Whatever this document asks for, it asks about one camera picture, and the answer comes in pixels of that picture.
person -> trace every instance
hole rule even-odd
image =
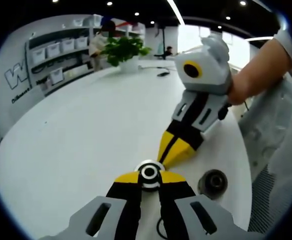
[[[167,47],[167,50],[165,51],[165,56],[171,56],[171,55],[173,55],[173,53],[172,53],[172,47],[171,46],[168,46]]]
[[[233,75],[228,100],[233,105],[240,105],[248,97],[271,89],[283,80],[283,75],[287,72],[292,73],[292,37],[288,30],[280,29],[239,73]],[[277,111],[276,114],[279,114],[278,111],[281,109],[281,116],[285,115],[289,120],[285,123],[287,127],[281,142],[267,162],[267,172],[275,178],[269,193],[269,219],[274,222],[278,221],[292,204],[292,113],[290,113],[292,99],[287,99],[286,103],[289,104],[283,105],[285,109],[282,109],[280,102],[277,102],[277,110],[274,110]],[[269,117],[267,113],[265,111],[262,113],[267,120]],[[270,123],[268,126],[275,129],[276,123],[273,122],[273,125]],[[250,141],[254,141],[254,136],[248,137]],[[271,139],[271,137],[264,136],[262,140],[264,146],[269,143],[266,139]]]
[[[164,54],[155,54],[155,57],[161,57],[163,59],[166,59],[167,56],[173,56],[174,54],[172,53],[172,47],[168,46]]]
[[[102,69],[101,61],[101,51],[104,50],[107,45],[107,38],[115,36],[116,25],[113,21],[108,20],[102,24],[100,32],[98,32],[89,43],[89,56],[91,66],[94,71],[99,71]]]
[[[228,98],[233,105],[242,104],[281,81],[292,71],[292,38],[287,30],[280,29],[266,42],[258,54],[236,75]]]

white shelving unit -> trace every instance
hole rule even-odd
[[[47,45],[59,43],[62,40],[66,39],[76,39],[80,37],[88,37],[88,39],[92,38],[98,31],[101,30],[101,19],[102,16],[94,14],[89,17],[83,19],[74,19],[73,26],[68,28],[61,28],[59,31],[50,32],[47,34],[31,37],[25,44],[25,57],[27,63],[27,71],[28,71],[28,79],[30,86],[33,88],[36,85],[43,84],[47,79],[49,73],[53,71],[54,63],[56,64],[56,69],[61,67],[61,63],[63,60],[70,61],[69,59],[73,59],[72,62],[64,68],[64,71],[70,70],[71,68],[79,67],[80,65],[84,65],[84,58],[83,55],[89,54],[89,42],[87,47],[85,48],[78,48],[67,52],[61,52],[59,55],[54,57],[49,57],[44,59],[39,63],[33,62],[32,52],[38,50],[40,48],[45,48]],[[125,23],[123,20],[119,19],[111,19],[115,22],[116,25],[120,25]],[[139,23],[138,28],[140,31],[133,30],[130,25],[120,26],[116,29],[116,34],[120,36],[127,36],[127,37],[136,37],[140,36],[144,39],[144,25]],[[93,73],[93,69],[89,69],[88,71],[72,77],[71,79],[65,79],[62,82],[54,85],[49,90],[45,91],[45,95],[54,92],[56,89],[77,80],[87,74]]]
[[[53,56],[53,57],[46,58],[44,61],[32,65],[31,69],[33,70],[35,68],[39,68],[40,66],[45,65],[48,62],[54,61],[54,60],[56,60],[58,58],[62,58],[64,56],[66,56],[66,55],[70,55],[70,54],[74,54],[74,53],[79,53],[79,52],[82,52],[82,51],[87,51],[88,49],[89,49],[88,47],[85,47],[85,48],[80,48],[80,49],[74,49],[72,51],[62,52],[61,54],[59,54],[57,56]]]
[[[72,83],[73,81],[75,81],[75,80],[77,80],[79,78],[82,78],[82,77],[84,77],[84,76],[86,76],[88,74],[91,74],[93,72],[94,72],[93,69],[89,69],[89,70],[81,73],[80,75],[76,75],[76,76],[73,76],[73,77],[70,77],[70,78],[66,78],[63,81],[52,85],[52,87],[50,87],[50,88],[48,88],[46,90],[43,90],[43,92],[44,92],[45,96],[48,96],[48,95],[52,94],[53,92],[55,92],[56,90],[62,88],[63,86],[65,86],[65,85],[67,85],[69,83]]]

white table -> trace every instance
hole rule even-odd
[[[142,66],[174,66],[141,61]],[[45,98],[8,132],[0,147],[0,194],[12,216],[34,239],[56,235],[70,216],[113,180],[145,160],[155,160],[161,136],[184,87],[177,72],[147,68],[122,75],[106,69]],[[228,189],[219,200],[234,222],[248,228],[251,179],[245,146],[231,112],[216,137],[194,160],[172,171],[196,190],[210,169],[222,170]],[[137,239],[161,239],[155,230],[159,200],[145,194]]]

white sleeve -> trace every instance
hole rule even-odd
[[[288,31],[280,29],[278,33],[274,35],[274,39],[283,46],[292,60],[292,38]]]

white storage bin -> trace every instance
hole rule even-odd
[[[83,48],[86,48],[87,46],[88,46],[88,38],[86,36],[76,39],[75,41],[76,49],[83,49]]]
[[[61,46],[63,53],[73,51],[75,49],[75,40],[74,39],[63,40]]]
[[[74,20],[74,26],[76,27],[82,27],[84,20],[83,19],[75,19]]]
[[[47,56],[49,58],[55,57],[60,54],[60,43],[54,43],[47,46]]]
[[[64,74],[62,72],[62,67],[50,72],[49,78],[50,78],[51,83],[53,85],[63,81],[64,80]]]
[[[73,69],[70,69],[70,70],[64,72],[64,76],[65,76],[65,79],[71,79],[73,77],[82,75],[86,71],[88,71],[88,66],[85,64],[85,65],[78,66],[78,67],[75,67]]]
[[[46,59],[46,48],[41,48],[32,52],[34,64],[41,63]]]

